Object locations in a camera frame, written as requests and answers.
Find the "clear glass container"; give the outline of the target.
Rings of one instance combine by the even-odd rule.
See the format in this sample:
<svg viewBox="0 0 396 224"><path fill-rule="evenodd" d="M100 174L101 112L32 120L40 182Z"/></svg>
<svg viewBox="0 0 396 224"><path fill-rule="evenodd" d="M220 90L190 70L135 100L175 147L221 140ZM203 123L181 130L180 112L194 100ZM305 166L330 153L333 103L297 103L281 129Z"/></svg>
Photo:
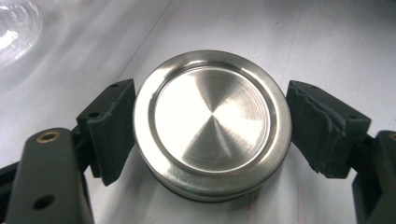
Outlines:
<svg viewBox="0 0 396 224"><path fill-rule="evenodd" d="M0 0L0 67L23 57L36 43L44 13L32 0Z"/></svg>

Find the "round stainless steel lid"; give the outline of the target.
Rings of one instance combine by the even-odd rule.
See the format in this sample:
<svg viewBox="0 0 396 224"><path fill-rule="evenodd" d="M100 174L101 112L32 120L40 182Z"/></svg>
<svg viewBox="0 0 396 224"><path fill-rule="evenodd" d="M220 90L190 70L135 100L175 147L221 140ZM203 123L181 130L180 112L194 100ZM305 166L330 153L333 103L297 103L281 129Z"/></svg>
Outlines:
<svg viewBox="0 0 396 224"><path fill-rule="evenodd" d="M134 136L154 175L172 191L222 202L260 187L291 139L286 98L257 64L197 50L162 63L134 104Z"/></svg>

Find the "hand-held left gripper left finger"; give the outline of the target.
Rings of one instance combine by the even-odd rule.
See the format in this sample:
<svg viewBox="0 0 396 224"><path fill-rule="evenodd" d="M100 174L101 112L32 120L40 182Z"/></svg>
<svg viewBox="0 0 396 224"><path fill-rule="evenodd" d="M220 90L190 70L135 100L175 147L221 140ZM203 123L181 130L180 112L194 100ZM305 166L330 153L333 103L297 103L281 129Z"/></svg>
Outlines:
<svg viewBox="0 0 396 224"><path fill-rule="evenodd" d="M134 80L108 86L77 117L81 138L92 144L92 173L105 186L117 181L134 146Z"/></svg>

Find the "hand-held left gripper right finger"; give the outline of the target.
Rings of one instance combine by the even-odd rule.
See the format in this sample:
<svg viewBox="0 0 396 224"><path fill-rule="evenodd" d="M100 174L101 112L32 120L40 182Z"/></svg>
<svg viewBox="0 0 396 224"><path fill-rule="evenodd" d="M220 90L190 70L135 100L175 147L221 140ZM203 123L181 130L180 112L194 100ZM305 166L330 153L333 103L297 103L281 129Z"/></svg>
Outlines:
<svg viewBox="0 0 396 224"><path fill-rule="evenodd" d="M328 178L347 177L353 145L362 141L371 120L323 89L292 80L287 91L292 143L310 167Z"/></svg>

